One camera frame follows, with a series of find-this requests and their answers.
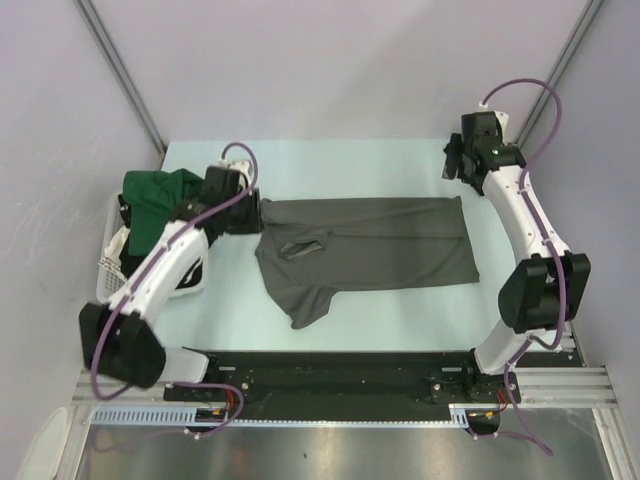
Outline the grey t-shirt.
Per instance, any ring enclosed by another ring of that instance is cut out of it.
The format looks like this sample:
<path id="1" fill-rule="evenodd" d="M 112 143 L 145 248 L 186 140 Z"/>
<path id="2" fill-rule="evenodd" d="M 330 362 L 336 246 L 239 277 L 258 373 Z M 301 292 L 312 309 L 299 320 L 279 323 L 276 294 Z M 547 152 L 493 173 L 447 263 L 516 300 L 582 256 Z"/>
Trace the grey t-shirt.
<path id="1" fill-rule="evenodd" d="M 458 197 L 263 200 L 255 256 L 267 293 L 295 330 L 342 292 L 479 281 Z"/>

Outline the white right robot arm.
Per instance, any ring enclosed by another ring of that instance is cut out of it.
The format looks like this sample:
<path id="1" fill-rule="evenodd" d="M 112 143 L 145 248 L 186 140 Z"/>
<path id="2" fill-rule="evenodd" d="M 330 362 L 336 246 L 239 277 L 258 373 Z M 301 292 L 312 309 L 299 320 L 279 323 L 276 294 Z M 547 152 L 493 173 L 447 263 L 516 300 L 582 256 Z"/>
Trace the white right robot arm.
<path id="1" fill-rule="evenodd" d="M 591 272 L 588 256 L 572 252 L 543 211 L 524 156 L 503 138 L 507 121 L 504 112 L 465 114 L 444 149 L 444 178 L 490 201 L 515 259 L 498 294 L 500 320 L 474 351 L 477 367 L 461 376 L 462 391 L 473 401 L 493 394 L 495 375 L 510 370 L 531 345 L 559 347 Z"/>

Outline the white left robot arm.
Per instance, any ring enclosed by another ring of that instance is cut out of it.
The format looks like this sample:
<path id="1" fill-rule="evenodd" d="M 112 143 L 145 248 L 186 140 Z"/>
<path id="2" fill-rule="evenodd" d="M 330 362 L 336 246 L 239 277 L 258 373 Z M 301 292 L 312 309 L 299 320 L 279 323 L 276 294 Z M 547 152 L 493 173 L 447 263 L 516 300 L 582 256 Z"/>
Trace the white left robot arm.
<path id="1" fill-rule="evenodd" d="M 154 326 L 188 274 L 206 280 L 215 240 L 225 234 L 259 232 L 256 180 L 257 168 L 248 160 L 222 160 L 208 167 L 199 194 L 173 210 L 133 275 L 105 303 L 88 303 L 81 309 L 82 351 L 93 385 L 106 376 L 126 388 L 185 383 L 202 400 L 219 392 L 221 376 L 209 368 L 207 355 L 164 346 Z"/>

